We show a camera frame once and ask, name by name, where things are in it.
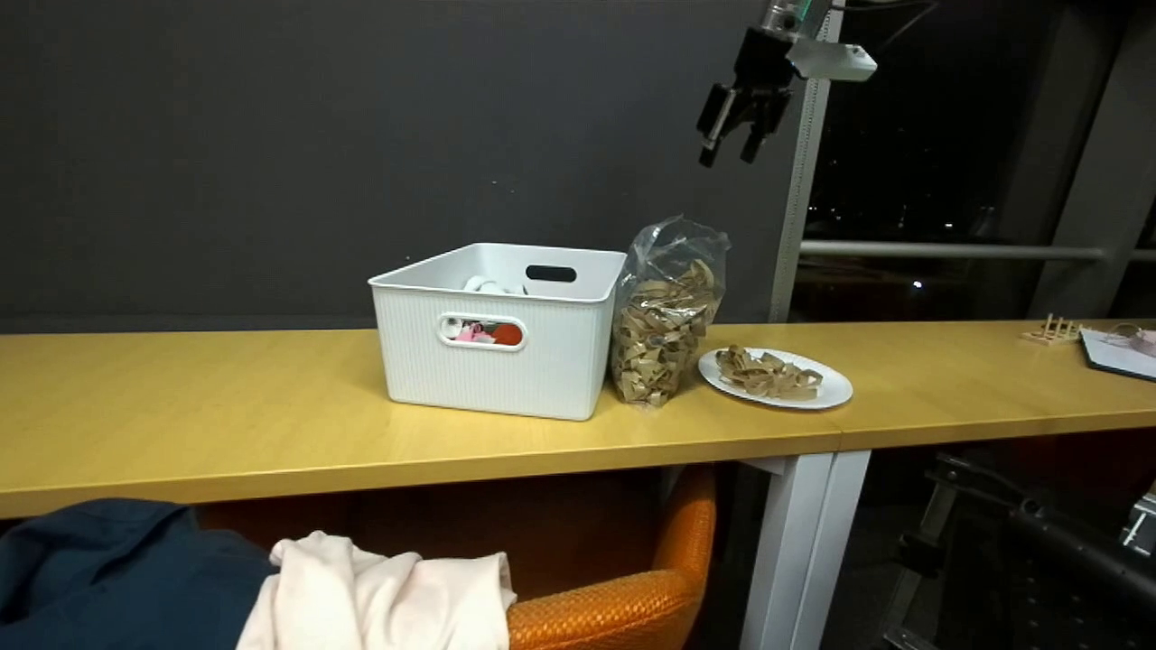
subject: clear plastic bag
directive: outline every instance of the clear plastic bag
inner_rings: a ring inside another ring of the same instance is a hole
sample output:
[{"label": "clear plastic bag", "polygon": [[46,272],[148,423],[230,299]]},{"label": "clear plastic bag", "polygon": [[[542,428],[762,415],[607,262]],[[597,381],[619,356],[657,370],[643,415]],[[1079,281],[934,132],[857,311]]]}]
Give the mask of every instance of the clear plastic bag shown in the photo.
[{"label": "clear plastic bag", "polygon": [[670,216],[630,244],[619,281],[609,378],[630,405],[664,405],[685,381],[725,292],[725,231]]}]

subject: wooden countertop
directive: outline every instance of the wooden countertop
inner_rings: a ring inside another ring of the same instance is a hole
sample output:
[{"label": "wooden countertop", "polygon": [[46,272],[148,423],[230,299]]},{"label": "wooden countertop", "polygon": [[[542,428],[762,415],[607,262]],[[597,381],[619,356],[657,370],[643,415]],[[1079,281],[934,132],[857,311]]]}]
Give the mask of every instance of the wooden countertop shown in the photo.
[{"label": "wooden countertop", "polygon": [[857,398],[772,411],[697,378],[664,409],[603,395],[589,423],[390,405],[372,327],[0,337],[0,517],[1156,425],[1156,381],[1021,333],[715,325],[707,345],[816,356]]}]

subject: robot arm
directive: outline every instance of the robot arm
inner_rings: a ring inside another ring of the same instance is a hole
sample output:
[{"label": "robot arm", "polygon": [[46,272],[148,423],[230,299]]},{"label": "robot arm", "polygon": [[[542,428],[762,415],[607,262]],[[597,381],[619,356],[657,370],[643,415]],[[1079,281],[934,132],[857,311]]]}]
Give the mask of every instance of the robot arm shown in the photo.
[{"label": "robot arm", "polygon": [[697,155],[699,166],[715,162],[723,138],[742,124],[752,127],[742,147],[742,159],[752,162],[762,141],[778,130],[790,100],[793,76],[862,84],[875,67],[875,56],[857,44],[819,44],[803,37],[793,0],[770,0],[762,25],[752,25],[735,51],[734,84],[715,84],[697,115],[697,130],[704,138]]}]

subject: food on plate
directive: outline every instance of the food on plate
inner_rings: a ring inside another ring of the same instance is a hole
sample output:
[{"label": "food on plate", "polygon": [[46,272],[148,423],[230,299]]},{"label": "food on plate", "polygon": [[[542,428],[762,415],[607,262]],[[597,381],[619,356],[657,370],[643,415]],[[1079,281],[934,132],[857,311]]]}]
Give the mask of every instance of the food on plate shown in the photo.
[{"label": "food on plate", "polygon": [[715,351],[715,360],[731,387],[760,398],[814,401],[822,381],[819,370],[799,368],[770,351],[752,354],[746,345],[723,345]]}]

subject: dark blue jacket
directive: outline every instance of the dark blue jacket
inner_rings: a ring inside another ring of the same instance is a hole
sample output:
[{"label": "dark blue jacket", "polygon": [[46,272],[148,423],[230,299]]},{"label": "dark blue jacket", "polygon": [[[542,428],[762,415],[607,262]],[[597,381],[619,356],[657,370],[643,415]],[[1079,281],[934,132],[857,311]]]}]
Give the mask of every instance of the dark blue jacket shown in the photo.
[{"label": "dark blue jacket", "polygon": [[268,558],[166,502],[83,502],[0,535],[0,650],[223,650]]}]

